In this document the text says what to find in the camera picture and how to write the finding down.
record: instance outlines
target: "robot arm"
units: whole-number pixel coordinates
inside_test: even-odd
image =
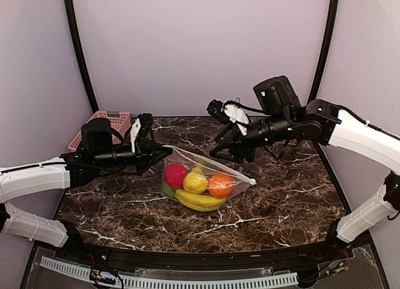
[[[369,124],[350,110],[323,100],[302,107],[285,76],[269,79],[254,87],[254,92],[267,117],[248,123],[237,122],[242,106],[232,101],[212,101],[208,112],[226,124],[210,155],[242,163],[254,161],[255,150],[277,141],[311,139],[322,145],[351,150],[372,159],[392,172],[378,191],[351,214],[333,224],[336,244],[346,246],[362,232],[383,218],[400,210],[400,138]],[[229,116],[226,105],[234,105]]]
[[[101,176],[101,171],[120,175],[142,175],[152,165],[172,153],[170,148],[145,138],[151,133],[153,117],[139,115],[138,127],[131,131],[131,144],[111,128],[104,118],[82,126],[82,143],[75,153],[66,153],[48,161],[27,166],[0,168],[0,231],[63,246],[76,230],[66,221],[47,220],[23,211],[8,201],[51,189],[76,188]],[[121,144],[113,145],[112,136]],[[133,172],[123,172],[126,167]]]

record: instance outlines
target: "brown marble surface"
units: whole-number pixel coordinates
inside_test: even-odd
[[[156,118],[159,143],[208,156],[221,125],[212,118]],[[276,153],[283,147],[271,147]],[[219,211],[199,213],[160,193],[164,163],[143,176],[108,176],[66,193],[57,219],[84,240],[145,251],[256,251],[323,241],[344,208],[311,142],[290,143],[281,160],[259,149],[256,161],[223,162],[257,180]]]

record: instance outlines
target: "ziplock bag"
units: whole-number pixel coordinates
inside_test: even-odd
[[[251,185],[254,178],[175,146],[164,158],[161,193],[200,212],[214,211]]]

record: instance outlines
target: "yellow lemon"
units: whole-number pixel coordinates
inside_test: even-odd
[[[203,171],[196,167],[183,180],[183,188],[193,194],[201,194],[207,189],[208,180]]]

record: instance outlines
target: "plastic basket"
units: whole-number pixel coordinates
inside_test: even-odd
[[[122,136],[125,135],[125,132],[131,127],[131,114],[129,112],[107,112],[107,111],[97,111],[91,116],[88,122],[95,118],[107,118],[111,122],[111,127],[114,128],[118,133]],[[81,131],[75,136],[75,138],[68,145],[68,149],[70,152],[75,152],[76,148],[80,144],[82,140]],[[118,144],[120,140],[112,136],[112,143]]]

